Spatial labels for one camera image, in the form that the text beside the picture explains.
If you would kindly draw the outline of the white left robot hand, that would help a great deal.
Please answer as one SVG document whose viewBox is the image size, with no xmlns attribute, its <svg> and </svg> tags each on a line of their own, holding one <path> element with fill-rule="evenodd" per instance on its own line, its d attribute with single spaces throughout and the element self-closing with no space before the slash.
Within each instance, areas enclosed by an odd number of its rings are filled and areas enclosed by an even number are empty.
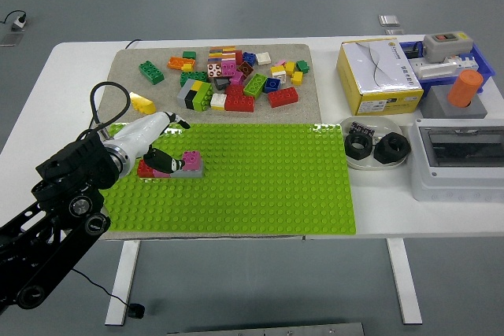
<svg viewBox="0 0 504 336">
<path fill-rule="evenodd" d="M 185 165 L 183 160 L 174 159 L 152 147 L 152 143 L 173 123 L 184 129 L 191 127 L 175 113 L 157 112 L 129 123 L 111 139 L 103 142 L 118 167 L 120 179 L 134 168 L 136 159 L 140 157 L 153 169 L 168 174 Z"/>
</svg>

